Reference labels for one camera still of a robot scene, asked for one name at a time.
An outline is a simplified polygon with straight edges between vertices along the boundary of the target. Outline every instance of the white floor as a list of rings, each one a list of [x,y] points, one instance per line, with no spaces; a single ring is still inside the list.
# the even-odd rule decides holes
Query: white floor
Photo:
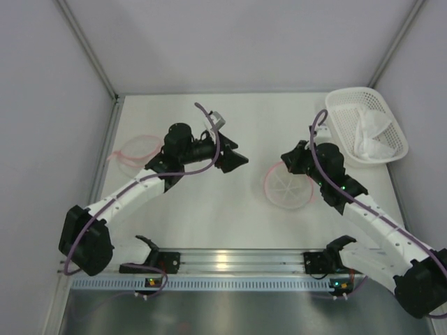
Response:
[[[269,203],[263,193],[265,173],[280,155],[299,140],[309,138],[309,125],[324,106],[325,94],[219,94],[126,97],[114,150],[142,134],[163,138],[170,125],[188,123],[198,136],[205,118],[193,106],[201,103],[222,114],[222,133],[237,142],[249,164],[223,174],[212,168],[184,177],[165,195],[137,210],[120,227],[119,235],[145,235],[160,247],[173,248],[321,248],[341,235],[375,245],[354,224],[346,222],[322,201],[289,211]],[[206,162],[187,166],[196,170]],[[386,166],[354,169],[377,203],[402,222]],[[111,161],[103,196],[127,182],[116,161]]]

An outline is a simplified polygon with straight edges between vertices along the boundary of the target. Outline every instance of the white basket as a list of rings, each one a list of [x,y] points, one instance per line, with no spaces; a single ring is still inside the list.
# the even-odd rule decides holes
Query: white basket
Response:
[[[328,109],[328,127],[332,138],[344,154],[346,162],[357,168],[367,168],[372,165],[389,163],[403,158],[408,152],[408,143],[394,115],[386,104],[382,95],[368,87],[353,87],[330,92],[326,96]],[[354,154],[354,137],[356,135],[359,105],[369,110],[379,110],[387,114],[393,121],[391,125],[378,137],[374,138],[382,144],[388,145],[396,152],[393,157],[365,161]]]

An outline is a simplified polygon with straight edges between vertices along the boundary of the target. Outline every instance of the white fabric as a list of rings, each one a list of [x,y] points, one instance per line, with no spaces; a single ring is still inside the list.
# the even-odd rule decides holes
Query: white fabric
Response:
[[[366,161],[393,157],[396,149],[375,140],[391,124],[391,118],[379,110],[358,108],[359,121],[354,140],[354,154]]]

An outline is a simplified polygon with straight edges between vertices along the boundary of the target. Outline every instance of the black bracket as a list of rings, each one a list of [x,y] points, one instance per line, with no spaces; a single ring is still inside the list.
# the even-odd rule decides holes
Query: black bracket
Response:
[[[340,259],[339,252],[345,245],[356,239],[344,235],[330,242],[323,251],[303,253],[306,274],[347,274],[347,269]]]
[[[151,252],[147,257],[146,261],[141,264],[147,267],[155,267],[164,271],[167,274],[176,274],[180,268],[180,253],[171,251],[160,251],[160,248],[147,239],[144,236],[135,236],[137,239],[145,242],[150,248]],[[132,267],[126,267],[121,265],[119,267],[120,274],[153,274],[155,271],[146,269],[134,269]]]

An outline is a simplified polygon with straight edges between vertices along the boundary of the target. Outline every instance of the gray wall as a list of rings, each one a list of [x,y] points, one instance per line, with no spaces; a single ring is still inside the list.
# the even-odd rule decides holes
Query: gray wall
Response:
[[[68,0],[119,93],[366,85],[413,0]]]
[[[51,0],[0,10],[0,334],[38,334],[112,103]]]
[[[447,1],[431,0],[377,89],[409,142],[391,164],[407,221],[436,248],[447,246]]]

